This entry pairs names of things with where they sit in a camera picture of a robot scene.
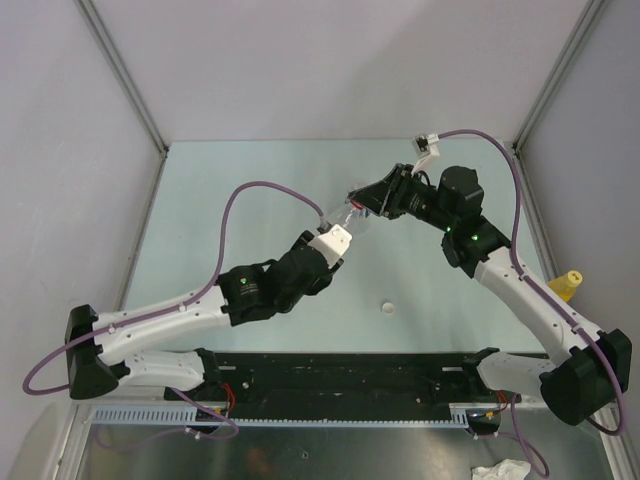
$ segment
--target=black and white robotic arm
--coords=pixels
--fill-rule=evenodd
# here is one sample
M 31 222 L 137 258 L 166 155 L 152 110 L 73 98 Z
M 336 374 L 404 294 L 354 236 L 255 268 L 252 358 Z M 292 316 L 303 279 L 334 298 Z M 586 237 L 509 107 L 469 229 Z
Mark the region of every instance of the black and white robotic arm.
M 176 337 L 289 312 L 304 295 L 316 295 L 329 286 L 350 241 L 351 235 L 339 225 L 318 235 L 305 231 L 280 260 L 232 268 L 199 292 L 137 310 L 98 315 L 89 305 L 73 309 L 67 344 L 89 332 L 105 332 L 68 350 L 71 398 L 95 398 L 120 385 L 181 391 L 219 388 L 212 352 L 174 353 L 154 347 Z M 127 319 L 136 322 L 120 326 Z
M 419 137 L 417 146 L 425 151 L 428 145 L 421 145 L 421 140 L 426 142 Z M 549 356 L 548 360 L 529 358 L 487 348 L 465 362 L 465 371 L 491 390 L 543 399 L 561 420 L 577 425 L 616 398 L 601 359 L 583 338 L 586 334 L 604 353 L 621 390 L 626 391 L 630 340 L 620 330 L 604 333 L 562 302 L 526 264 L 513 261 L 509 239 L 482 215 L 484 191 L 476 171 L 447 168 L 436 187 L 423 183 L 416 167 L 397 164 L 383 180 L 349 197 L 375 215 L 396 219 L 409 214 L 442 230 L 442 249 L 449 264 L 507 304 Z M 537 290 L 556 299 L 555 306 Z M 570 316 L 573 326 L 557 308 Z

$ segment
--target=white wall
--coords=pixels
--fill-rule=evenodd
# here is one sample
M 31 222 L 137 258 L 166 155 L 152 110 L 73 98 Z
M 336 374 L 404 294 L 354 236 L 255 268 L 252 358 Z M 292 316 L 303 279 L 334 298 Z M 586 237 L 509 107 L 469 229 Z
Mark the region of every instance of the white wall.
M 576 305 L 636 346 L 627 404 L 640 446 L 640 3 L 611 2 L 524 151 Z
M 22 379 L 72 307 L 115 306 L 159 157 L 72 1 L 4 2 L 0 71 L 0 478 L 24 480 L 69 400 Z M 65 377 L 58 360 L 35 384 Z
M 167 141 L 515 137 L 587 0 L 97 0 Z

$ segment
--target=white cloth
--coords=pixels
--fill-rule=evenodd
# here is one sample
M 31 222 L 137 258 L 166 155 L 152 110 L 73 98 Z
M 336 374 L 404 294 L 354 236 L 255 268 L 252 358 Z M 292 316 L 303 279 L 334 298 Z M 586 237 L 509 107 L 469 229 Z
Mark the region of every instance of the white cloth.
M 495 467 L 477 467 L 471 473 L 472 480 L 523 480 L 531 470 L 528 462 L 503 460 Z

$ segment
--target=yellow cylinder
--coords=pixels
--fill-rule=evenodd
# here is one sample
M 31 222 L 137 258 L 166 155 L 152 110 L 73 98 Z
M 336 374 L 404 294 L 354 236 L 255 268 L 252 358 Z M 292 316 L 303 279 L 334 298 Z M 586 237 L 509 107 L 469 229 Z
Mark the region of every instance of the yellow cylinder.
M 578 286 L 582 283 L 582 274 L 577 270 L 571 270 L 565 275 L 551 280 L 549 287 L 558 295 L 562 300 L 568 302 L 571 300 L 578 289 Z

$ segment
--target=white round object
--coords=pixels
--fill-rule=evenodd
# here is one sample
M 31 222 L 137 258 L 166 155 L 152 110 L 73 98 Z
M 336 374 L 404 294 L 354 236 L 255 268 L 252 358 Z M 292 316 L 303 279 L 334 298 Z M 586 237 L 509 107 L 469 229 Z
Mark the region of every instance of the white round object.
M 393 312 L 395 312 L 395 311 L 396 311 L 396 307 L 395 307 L 395 305 L 394 305 L 393 303 L 391 303 L 391 302 L 384 302 L 384 303 L 382 304 L 382 311 L 383 311 L 384 313 L 386 313 L 387 315 L 392 315 L 392 314 L 393 314 Z

